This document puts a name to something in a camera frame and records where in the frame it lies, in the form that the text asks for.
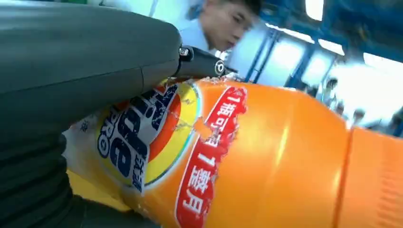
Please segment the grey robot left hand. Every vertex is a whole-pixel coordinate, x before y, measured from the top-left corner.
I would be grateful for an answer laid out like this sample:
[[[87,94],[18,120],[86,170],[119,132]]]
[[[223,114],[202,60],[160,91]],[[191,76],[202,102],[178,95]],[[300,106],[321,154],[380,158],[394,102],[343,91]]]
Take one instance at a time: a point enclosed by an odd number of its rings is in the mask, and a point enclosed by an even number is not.
[[[156,227],[73,193],[63,132],[166,78],[218,76],[219,66],[158,19],[84,4],[1,1],[1,227]]]

